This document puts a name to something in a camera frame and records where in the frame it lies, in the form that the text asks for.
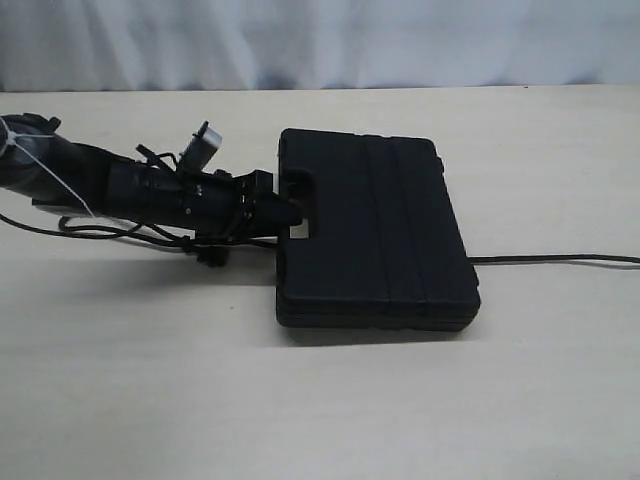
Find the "table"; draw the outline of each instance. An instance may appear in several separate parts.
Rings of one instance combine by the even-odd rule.
[[[640,254],[640,86],[0,95],[25,111],[130,156],[208,119],[234,174],[286,127],[425,136],[470,255]],[[0,232],[1,478],[640,478],[638,270],[478,267],[456,337],[294,332],[269,252]]]

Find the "string tag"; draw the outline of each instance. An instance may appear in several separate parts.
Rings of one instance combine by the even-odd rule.
[[[4,118],[2,118],[1,115],[0,115],[0,125],[4,127],[4,129],[7,132],[7,139],[5,140],[4,145],[0,146],[0,158],[2,158],[2,155],[4,155],[4,153],[9,147],[15,147],[18,150],[21,150],[25,155],[31,158],[31,160],[36,162],[45,172],[51,175],[60,185],[62,185],[66,190],[68,190],[69,193],[71,193],[71,195],[77,198],[82,204],[82,206],[84,207],[84,209],[87,211],[87,213],[91,215],[91,217],[96,218],[96,216],[91,211],[91,208],[89,208],[89,205],[87,204],[87,202],[78,193],[76,193],[76,191],[73,188],[71,188],[53,170],[47,167],[38,158],[36,158],[33,154],[31,154],[31,152],[29,152],[26,148],[24,148],[22,145],[18,143],[18,140],[20,138],[52,138],[54,137],[54,135],[30,135],[27,133],[16,133],[9,128],[9,125],[7,125],[7,122],[5,122]]]

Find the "white backdrop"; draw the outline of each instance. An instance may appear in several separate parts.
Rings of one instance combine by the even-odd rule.
[[[640,82],[638,0],[0,0],[0,90]]]

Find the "plastic case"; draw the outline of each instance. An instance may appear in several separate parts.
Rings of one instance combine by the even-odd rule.
[[[308,238],[278,239],[286,327],[459,331],[480,307],[434,144],[422,138],[288,129],[280,194]]]

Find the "power cord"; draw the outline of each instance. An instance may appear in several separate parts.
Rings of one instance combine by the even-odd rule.
[[[222,242],[220,240],[209,240],[207,238],[191,238],[189,236],[175,235],[157,225],[145,225],[142,223],[135,224],[129,229],[107,225],[71,226],[69,225],[69,223],[72,221],[71,217],[61,217],[58,222],[58,230],[47,230],[20,223],[3,214],[0,214],[0,221],[11,225],[12,227],[16,227],[32,233],[38,233],[40,235],[49,235],[53,237],[63,238],[77,238],[83,240],[115,240],[119,238],[130,238],[158,247],[175,248],[177,251],[182,251],[185,253],[202,254],[204,251],[211,250],[215,247],[227,247],[236,245],[251,245],[268,249],[277,248],[276,243],[267,240]],[[151,230],[157,236],[140,233],[140,230],[144,228]],[[571,253],[557,255],[497,255],[488,257],[469,257],[469,260],[474,265],[553,263],[572,260],[621,262],[640,265],[640,257],[603,255],[597,253]]]
[[[621,255],[601,255],[598,253],[569,253],[558,255],[498,255],[494,257],[469,257],[474,265],[530,264],[566,262],[569,260],[590,260],[597,262],[623,262],[640,264],[640,257]]]

